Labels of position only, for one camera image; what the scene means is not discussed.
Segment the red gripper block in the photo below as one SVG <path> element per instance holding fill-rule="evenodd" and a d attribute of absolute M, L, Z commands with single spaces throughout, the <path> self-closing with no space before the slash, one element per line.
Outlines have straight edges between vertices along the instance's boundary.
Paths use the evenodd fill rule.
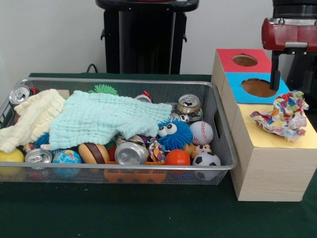
<path fill-rule="evenodd" d="M 313 18 L 266 18 L 262 24 L 262 45 L 271 53 L 270 89 L 280 84 L 279 56 L 286 48 L 317 51 L 317 20 Z"/>

